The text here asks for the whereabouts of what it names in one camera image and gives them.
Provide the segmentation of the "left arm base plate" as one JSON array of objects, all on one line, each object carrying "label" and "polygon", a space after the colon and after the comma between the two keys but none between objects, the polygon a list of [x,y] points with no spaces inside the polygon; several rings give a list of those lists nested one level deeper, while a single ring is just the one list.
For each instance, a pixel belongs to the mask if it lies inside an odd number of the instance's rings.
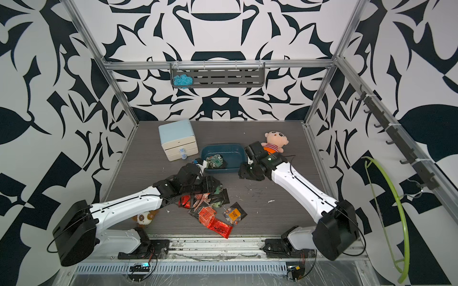
[{"label": "left arm base plate", "polygon": [[162,258],[168,254],[170,240],[158,239],[142,242],[133,252],[119,252],[119,260],[149,259],[151,255]]}]

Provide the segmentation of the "light blue drawer box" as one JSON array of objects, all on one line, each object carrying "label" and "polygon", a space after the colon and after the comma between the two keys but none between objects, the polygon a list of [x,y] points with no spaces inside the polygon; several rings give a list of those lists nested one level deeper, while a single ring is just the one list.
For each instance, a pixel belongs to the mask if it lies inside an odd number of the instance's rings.
[{"label": "light blue drawer box", "polygon": [[169,161],[186,159],[199,153],[191,121],[180,120],[158,127],[161,146]]}]

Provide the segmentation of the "teal plastic storage box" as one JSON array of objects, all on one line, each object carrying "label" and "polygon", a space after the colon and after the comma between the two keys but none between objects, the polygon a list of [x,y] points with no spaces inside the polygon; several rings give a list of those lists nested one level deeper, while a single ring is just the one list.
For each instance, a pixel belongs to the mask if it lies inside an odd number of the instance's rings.
[{"label": "teal plastic storage box", "polygon": [[208,174],[237,173],[242,163],[248,162],[245,150],[240,144],[213,144],[206,146],[201,151],[201,158],[206,159],[214,155],[220,155],[223,161],[221,168],[205,169]]}]

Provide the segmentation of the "brown white plush dog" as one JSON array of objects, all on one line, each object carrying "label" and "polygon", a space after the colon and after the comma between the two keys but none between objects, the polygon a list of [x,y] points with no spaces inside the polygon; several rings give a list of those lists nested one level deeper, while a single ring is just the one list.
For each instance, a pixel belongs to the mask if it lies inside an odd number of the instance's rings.
[{"label": "brown white plush dog", "polygon": [[158,210],[143,212],[132,217],[132,220],[136,222],[138,227],[144,228],[152,223],[157,213]]}]

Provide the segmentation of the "grey wall shelf rack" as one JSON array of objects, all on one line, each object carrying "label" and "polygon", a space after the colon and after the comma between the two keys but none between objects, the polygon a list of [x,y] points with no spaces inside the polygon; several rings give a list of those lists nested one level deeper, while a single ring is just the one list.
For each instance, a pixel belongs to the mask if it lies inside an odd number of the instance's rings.
[{"label": "grey wall shelf rack", "polygon": [[260,61],[202,61],[197,63],[173,62],[169,68],[171,84],[176,75],[193,78],[188,88],[257,88],[265,84],[265,64]]}]

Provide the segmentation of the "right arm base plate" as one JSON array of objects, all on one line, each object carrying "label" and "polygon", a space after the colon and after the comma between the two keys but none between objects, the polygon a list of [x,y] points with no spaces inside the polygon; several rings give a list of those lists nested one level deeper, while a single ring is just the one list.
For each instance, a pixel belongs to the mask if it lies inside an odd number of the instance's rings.
[{"label": "right arm base plate", "polygon": [[266,239],[261,250],[268,258],[278,259],[299,259],[315,258],[315,250],[295,250],[286,240],[283,239]]}]

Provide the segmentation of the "pink baby plush doll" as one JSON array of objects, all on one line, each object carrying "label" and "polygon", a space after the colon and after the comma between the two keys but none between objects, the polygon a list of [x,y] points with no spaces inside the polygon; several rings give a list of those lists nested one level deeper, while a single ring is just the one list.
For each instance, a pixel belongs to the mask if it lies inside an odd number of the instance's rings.
[{"label": "pink baby plush doll", "polygon": [[265,133],[265,142],[261,143],[261,145],[268,154],[282,154],[284,152],[283,147],[288,143],[289,140],[286,135],[278,131],[271,131]]}]

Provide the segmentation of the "green hoop tube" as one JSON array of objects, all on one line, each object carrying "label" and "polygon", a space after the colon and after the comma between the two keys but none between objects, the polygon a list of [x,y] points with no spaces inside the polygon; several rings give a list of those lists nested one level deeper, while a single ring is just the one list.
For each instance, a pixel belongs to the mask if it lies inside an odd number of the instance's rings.
[{"label": "green hoop tube", "polygon": [[[395,270],[400,274],[399,278],[397,279],[398,284],[404,284],[407,281],[409,276],[410,270],[410,261],[411,261],[411,251],[410,251],[410,234],[408,229],[407,217],[404,210],[404,207],[401,202],[401,198],[397,192],[397,189],[392,182],[390,176],[386,172],[386,170],[382,167],[382,165],[374,158],[369,156],[363,156],[362,159],[364,160],[364,170],[367,176],[368,183],[370,185],[370,189],[373,195],[373,203],[378,214],[378,218],[380,224],[382,226],[382,230],[384,232],[385,240],[388,246],[388,250],[390,252],[391,260]],[[386,203],[379,203],[378,195],[376,195],[374,185],[380,186],[379,182],[375,182],[370,174],[369,169],[371,167],[375,167],[378,172],[380,173],[381,177],[384,179],[386,183],[386,187],[388,189],[388,194],[390,194],[391,199],[386,199],[387,202],[391,202],[391,206],[388,207]],[[387,231],[387,222],[389,225],[394,225],[394,213],[397,212],[397,219],[398,223],[400,224],[401,232],[402,232],[402,257],[397,258],[394,253],[390,235]]]}]

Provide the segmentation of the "orange red tea bag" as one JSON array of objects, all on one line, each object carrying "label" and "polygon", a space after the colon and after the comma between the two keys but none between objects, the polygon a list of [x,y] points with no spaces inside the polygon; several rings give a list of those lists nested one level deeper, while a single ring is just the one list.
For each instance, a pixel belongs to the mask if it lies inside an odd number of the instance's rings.
[{"label": "orange red tea bag", "polygon": [[199,222],[207,227],[215,219],[216,213],[211,206],[203,207],[199,212]]}]

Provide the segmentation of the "green label tea bag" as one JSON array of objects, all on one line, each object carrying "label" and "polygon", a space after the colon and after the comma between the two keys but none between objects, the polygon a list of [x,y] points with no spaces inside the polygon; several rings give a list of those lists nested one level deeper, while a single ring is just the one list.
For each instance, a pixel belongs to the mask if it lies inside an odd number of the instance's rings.
[{"label": "green label tea bag", "polygon": [[206,158],[208,169],[224,169],[226,162],[220,154],[214,154]]}]

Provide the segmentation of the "black wall hook rail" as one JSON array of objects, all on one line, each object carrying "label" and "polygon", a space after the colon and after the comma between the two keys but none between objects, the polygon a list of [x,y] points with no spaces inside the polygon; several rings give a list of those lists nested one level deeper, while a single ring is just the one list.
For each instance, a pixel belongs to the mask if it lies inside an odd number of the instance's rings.
[{"label": "black wall hook rail", "polygon": [[386,142],[388,145],[396,145],[404,156],[400,160],[401,164],[410,165],[419,175],[423,184],[430,190],[440,186],[434,171],[431,169],[432,160],[424,155],[411,136],[403,128],[402,124],[390,113],[375,94],[368,94],[361,89],[359,100],[369,108],[367,114],[373,114],[378,124],[376,128],[382,128],[390,137]]}]

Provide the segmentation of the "cyan crumpled cloth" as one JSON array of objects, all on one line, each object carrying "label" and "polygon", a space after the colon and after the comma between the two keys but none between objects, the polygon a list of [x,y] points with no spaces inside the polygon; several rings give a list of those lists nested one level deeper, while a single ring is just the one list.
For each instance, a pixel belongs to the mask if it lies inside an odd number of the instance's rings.
[{"label": "cyan crumpled cloth", "polygon": [[176,75],[173,77],[173,84],[175,87],[186,89],[194,84],[194,80],[187,75]]}]

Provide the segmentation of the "small red tea bag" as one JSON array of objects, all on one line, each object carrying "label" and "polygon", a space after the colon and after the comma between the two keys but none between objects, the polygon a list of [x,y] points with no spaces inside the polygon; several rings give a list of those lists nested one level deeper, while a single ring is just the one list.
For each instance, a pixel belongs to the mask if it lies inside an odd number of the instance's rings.
[{"label": "small red tea bag", "polygon": [[185,209],[192,209],[194,205],[194,197],[192,195],[184,195],[178,201],[178,206]]}]

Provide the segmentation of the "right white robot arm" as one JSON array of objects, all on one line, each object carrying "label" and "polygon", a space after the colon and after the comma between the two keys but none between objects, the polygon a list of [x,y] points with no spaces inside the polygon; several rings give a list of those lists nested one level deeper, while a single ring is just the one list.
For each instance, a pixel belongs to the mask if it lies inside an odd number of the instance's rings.
[{"label": "right white robot arm", "polygon": [[285,253],[317,250],[334,261],[360,237],[355,208],[347,200],[338,201],[305,179],[292,162],[280,153],[268,153],[255,142],[245,148],[249,162],[241,164],[239,178],[269,179],[285,189],[311,216],[314,227],[295,226],[281,236]]}]

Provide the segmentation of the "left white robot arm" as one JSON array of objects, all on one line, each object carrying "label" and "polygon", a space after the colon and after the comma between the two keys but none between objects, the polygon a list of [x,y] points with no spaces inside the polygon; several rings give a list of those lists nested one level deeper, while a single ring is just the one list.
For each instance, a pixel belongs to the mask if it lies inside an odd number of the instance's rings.
[{"label": "left white robot arm", "polygon": [[185,195],[214,193],[221,182],[204,174],[200,164],[188,163],[176,175],[155,182],[146,189],[120,199],[89,205],[74,203],[52,232],[60,264],[73,266],[102,247],[113,247],[105,234],[111,226],[135,215],[177,204]]}]

